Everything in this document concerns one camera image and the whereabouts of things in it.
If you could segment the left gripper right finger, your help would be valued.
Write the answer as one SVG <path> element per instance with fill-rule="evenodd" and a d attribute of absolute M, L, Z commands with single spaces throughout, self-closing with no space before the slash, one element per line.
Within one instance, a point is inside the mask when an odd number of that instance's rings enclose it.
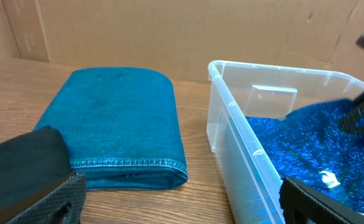
<path fill-rule="evenodd" d="M 282 179 L 279 203 L 286 224 L 364 224 L 361 213 L 290 177 Z"/>

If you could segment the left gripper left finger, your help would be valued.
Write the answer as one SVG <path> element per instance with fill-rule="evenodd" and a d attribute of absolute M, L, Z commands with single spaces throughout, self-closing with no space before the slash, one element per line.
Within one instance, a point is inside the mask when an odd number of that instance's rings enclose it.
<path fill-rule="evenodd" d="M 0 210 L 0 223 L 80 224 L 86 192 L 85 174 L 72 172 Z"/>

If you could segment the blue sequin garment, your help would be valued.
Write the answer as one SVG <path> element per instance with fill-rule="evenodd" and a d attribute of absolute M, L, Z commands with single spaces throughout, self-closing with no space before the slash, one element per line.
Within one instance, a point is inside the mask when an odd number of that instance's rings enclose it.
<path fill-rule="evenodd" d="M 281 177 L 304 184 L 364 213 L 364 135 L 341 131 L 338 122 L 354 107 L 349 99 L 308 105 L 279 119 L 248 117 L 252 130 Z M 332 189 L 322 170 L 336 175 Z"/>

